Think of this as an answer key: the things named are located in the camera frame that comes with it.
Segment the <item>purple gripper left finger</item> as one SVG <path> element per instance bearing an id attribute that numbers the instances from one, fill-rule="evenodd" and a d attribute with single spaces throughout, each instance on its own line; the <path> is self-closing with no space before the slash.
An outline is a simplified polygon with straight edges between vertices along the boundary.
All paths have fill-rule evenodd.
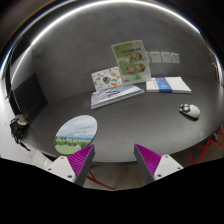
<path id="1" fill-rule="evenodd" d="M 46 170 L 76 185 L 83 186 L 94 155 L 94 145 L 89 145 L 69 156 L 59 156 Z"/>

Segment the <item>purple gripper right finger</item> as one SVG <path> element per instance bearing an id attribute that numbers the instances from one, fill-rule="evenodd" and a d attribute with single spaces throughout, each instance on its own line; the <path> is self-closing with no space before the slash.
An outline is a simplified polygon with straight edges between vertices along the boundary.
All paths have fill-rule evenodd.
<path id="1" fill-rule="evenodd" d="M 139 144 L 134 145 L 134 155 L 145 184 L 150 184 L 183 168 L 170 155 L 159 155 Z"/>

